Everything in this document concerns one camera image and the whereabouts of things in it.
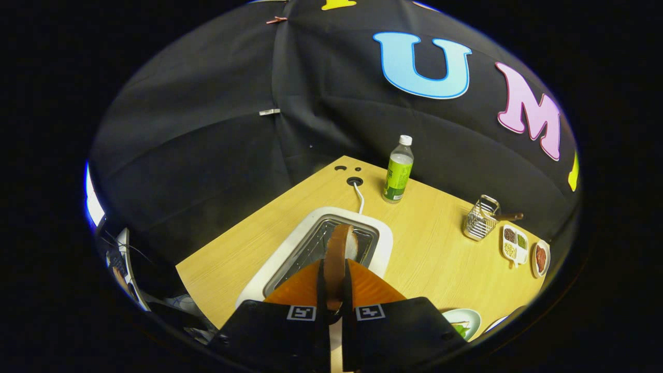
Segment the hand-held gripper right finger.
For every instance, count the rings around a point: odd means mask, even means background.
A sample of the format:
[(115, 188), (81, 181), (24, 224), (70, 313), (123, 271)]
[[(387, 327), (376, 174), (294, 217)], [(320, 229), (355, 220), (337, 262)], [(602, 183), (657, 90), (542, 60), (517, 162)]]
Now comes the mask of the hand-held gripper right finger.
[(406, 298), (353, 260), (347, 260), (344, 295), (345, 371), (429, 371), (467, 345), (428, 298)]

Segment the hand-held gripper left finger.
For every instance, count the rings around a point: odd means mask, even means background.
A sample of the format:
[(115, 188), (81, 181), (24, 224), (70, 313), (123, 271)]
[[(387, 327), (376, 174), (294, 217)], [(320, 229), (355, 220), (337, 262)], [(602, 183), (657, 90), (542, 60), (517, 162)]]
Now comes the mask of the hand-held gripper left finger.
[(244, 300), (209, 344), (211, 352), (248, 372), (329, 372), (330, 337), (322, 260), (279, 286), (303, 285), (307, 299)]

